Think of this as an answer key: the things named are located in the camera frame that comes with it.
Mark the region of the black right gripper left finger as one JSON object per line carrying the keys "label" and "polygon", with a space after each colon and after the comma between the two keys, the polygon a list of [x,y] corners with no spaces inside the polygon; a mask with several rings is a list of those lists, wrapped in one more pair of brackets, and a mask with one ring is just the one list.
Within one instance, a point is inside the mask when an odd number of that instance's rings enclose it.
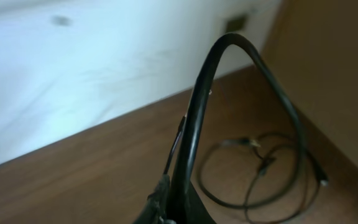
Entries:
{"label": "black right gripper left finger", "polygon": [[158,181],[154,191],[147,197],[147,202],[133,224],[167,223],[166,206],[170,187],[170,178],[164,174]]}

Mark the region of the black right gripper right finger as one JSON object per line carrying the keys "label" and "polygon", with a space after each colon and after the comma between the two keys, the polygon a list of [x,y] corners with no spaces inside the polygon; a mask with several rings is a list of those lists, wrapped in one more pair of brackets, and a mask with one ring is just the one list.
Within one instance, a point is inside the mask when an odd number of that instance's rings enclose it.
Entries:
{"label": "black right gripper right finger", "polygon": [[202,200],[197,194],[193,184],[188,190],[188,202],[186,206],[186,222],[189,224],[216,224],[208,213]]}

